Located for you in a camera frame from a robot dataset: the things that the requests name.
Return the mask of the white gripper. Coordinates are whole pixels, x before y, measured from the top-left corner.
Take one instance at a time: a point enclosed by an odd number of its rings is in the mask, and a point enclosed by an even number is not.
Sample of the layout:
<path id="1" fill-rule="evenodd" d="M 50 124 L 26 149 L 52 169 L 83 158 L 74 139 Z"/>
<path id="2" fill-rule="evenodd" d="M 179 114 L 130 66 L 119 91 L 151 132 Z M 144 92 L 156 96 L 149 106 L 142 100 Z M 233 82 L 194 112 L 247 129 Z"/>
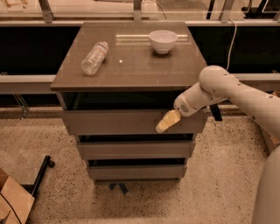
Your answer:
<path id="1" fill-rule="evenodd" d="M 163 133 L 171 126 L 180 121 L 181 116 L 191 116 L 204 107 L 202 93 L 198 91 L 186 90 L 174 101 L 173 107 L 176 109 L 168 111 L 156 127 L 157 133 Z"/>

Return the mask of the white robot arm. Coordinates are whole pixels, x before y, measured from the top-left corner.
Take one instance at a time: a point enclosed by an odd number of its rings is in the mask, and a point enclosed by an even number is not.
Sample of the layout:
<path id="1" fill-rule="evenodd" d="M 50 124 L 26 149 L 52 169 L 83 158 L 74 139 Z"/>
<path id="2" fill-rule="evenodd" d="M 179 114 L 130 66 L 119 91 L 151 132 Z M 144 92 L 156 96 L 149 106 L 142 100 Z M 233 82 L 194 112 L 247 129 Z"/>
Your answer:
<path id="1" fill-rule="evenodd" d="M 183 116 L 207 105 L 231 101 L 273 137 L 280 138 L 280 98 L 247 86 L 220 66 L 207 66 L 199 81 L 180 94 L 158 123 L 156 131 L 168 130 Z M 252 224 L 280 224 L 280 147 L 269 155 L 260 177 Z"/>

